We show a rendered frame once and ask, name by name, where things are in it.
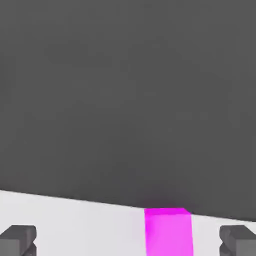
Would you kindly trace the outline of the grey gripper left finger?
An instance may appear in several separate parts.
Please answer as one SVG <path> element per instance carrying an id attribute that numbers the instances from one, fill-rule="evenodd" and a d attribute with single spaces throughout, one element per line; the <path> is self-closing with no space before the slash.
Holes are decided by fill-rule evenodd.
<path id="1" fill-rule="evenodd" d="M 0 234 L 0 256 L 37 256 L 34 225 L 11 225 Z"/>

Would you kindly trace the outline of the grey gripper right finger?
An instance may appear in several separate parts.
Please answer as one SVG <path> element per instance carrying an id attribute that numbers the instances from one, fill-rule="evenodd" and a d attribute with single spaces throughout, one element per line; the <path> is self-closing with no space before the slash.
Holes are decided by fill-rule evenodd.
<path id="1" fill-rule="evenodd" d="M 245 225 L 222 225 L 219 256 L 256 256 L 256 234 Z"/>

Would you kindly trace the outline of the large magenta box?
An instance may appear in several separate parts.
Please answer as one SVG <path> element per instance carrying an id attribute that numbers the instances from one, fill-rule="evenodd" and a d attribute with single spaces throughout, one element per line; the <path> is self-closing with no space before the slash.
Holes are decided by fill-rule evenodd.
<path id="1" fill-rule="evenodd" d="M 144 210 L 146 256 L 194 256 L 192 216 L 184 208 Z"/>

